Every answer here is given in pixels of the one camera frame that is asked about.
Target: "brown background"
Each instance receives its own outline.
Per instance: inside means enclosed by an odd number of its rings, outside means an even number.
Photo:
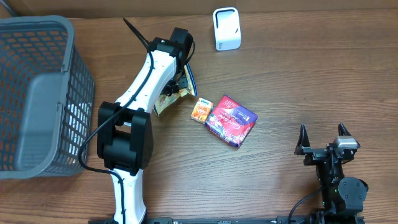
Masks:
[[[56,14],[98,18],[211,14],[219,7],[240,12],[377,9],[398,7],[396,0],[8,0],[22,16]]]
[[[155,149],[144,171],[149,217],[264,218],[288,215],[318,186],[314,167],[293,154],[302,123],[313,147],[339,122],[361,143],[347,176],[370,187],[367,223],[398,223],[398,10],[241,14],[238,50],[217,52],[211,16],[132,17],[148,38],[188,29],[197,50],[199,95],[229,94],[259,119],[240,149],[190,119],[186,97],[153,117]],[[121,19],[77,19],[75,43],[96,80],[97,109],[114,101],[142,67],[144,48]],[[91,143],[89,165],[103,168]],[[86,223],[114,212],[111,177],[0,182],[0,223]],[[297,214],[321,206],[317,197]]]

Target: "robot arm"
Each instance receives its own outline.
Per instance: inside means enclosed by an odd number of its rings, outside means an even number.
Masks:
[[[154,59],[153,70],[144,87],[134,100],[112,122],[98,132],[97,155],[104,166],[123,179],[123,191],[118,178],[112,175],[116,211],[108,223],[140,224],[146,214],[142,198],[142,175],[153,150],[150,114],[159,95],[165,91],[178,91],[179,73],[186,64],[193,39],[187,30],[175,28],[170,40],[156,37],[149,50]],[[151,66],[149,53],[144,66],[128,90],[116,103],[103,102],[98,111],[98,126],[121,109],[135,94],[146,78]],[[115,126],[128,125],[130,133],[116,130]]]

